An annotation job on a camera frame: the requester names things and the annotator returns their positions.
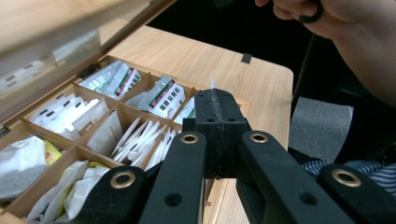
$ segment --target wooden box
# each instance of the wooden box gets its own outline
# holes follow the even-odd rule
[[[86,68],[92,64],[96,68],[103,68],[116,60],[122,61],[122,59],[107,56],[106,53],[125,36],[149,21],[172,2],[168,0],[152,2],[118,0],[109,3],[98,0],[55,3],[54,1],[40,0],[34,3],[21,1],[14,6],[0,9],[2,15],[0,18],[5,17],[8,25],[18,25],[17,29],[6,29],[0,33],[0,39],[6,40],[0,44],[0,78],[2,78],[0,80],[8,82],[5,84],[8,89],[3,89],[0,92],[0,123],[3,125],[0,150],[10,143],[33,134],[50,141],[64,152],[62,157],[52,164],[21,196],[10,204],[2,204],[0,211],[3,212],[0,215],[0,223],[22,223],[21,218],[26,217],[35,202],[58,183],[64,169],[74,161],[96,161],[108,168],[122,165],[122,163],[113,161],[87,147],[87,142],[92,134],[110,113],[114,111],[118,113],[124,132],[138,117],[141,118],[140,123],[145,120],[159,121],[161,126],[166,125],[167,128],[177,132],[181,131],[181,125],[174,121],[176,116],[171,119],[163,119],[125,104],[131,97],[152,88],[155,81],[164,75],[160,71],[154,71],[134,62],[125,62],[139,72],[142,80],[119,100],[78,85],[83,80],[81,77],[86,76]],[[47,13],[50,14],[57,7],[65,7],[65,14],[61,13],[62,15],[56,17],[53,22],[47,22],[45,20]],[[67,12],[73,12],[73,8],[76,7],[83,9],[77,9],[76,13],[66,17]],[[17,18],[23,14],[21,10],[28,9],[31,11],[27,11],[27,15]],[[21,20],[30,23],[21,24]],[[21,38],[11,39],[16,33],[31,25],[34,27],[31,28],[33,30],[24,32],[24,36]],[[69,50],[70,46],[67,44],[73,42],[70,40],[82,36],[88,40],[82,44],[74,43],[78,46]],[[37,62],[39,63],[38,68],[30,77],[20,78],[17,72],[13,73],[16,69],[29,69],[32,66],[37,66]],[[183,87],[186,100],[182,107],[196,92],[205,89],[205,87],[172,77],[172,74],[166,75]],[[103,117],[95,122],[77,141],[67,139],[35,125],[29,120],[45,103],[53,101],[61,94],[70,93],[80,96],[86,101],[104,98],[109,108]],[[246,116],[249,102],[242,99],[236,100]]]

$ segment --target light wood tabletop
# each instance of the light wood tabletop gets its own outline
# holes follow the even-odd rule
[[[143,26],[109,55],[174,77],[216,88],[251,103],[247,121],[253,130],[274,136],[287,147],[290,127],[292,72],[278,64],[251,58],[180,35]],[[234,179],[216,181],[205,209],[205,223],[248,223]]]

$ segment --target gray floor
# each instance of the gray floor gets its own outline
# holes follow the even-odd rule
[[[290,125],[289,146],[333,161],[344,143],[352,108],[300,97]]]

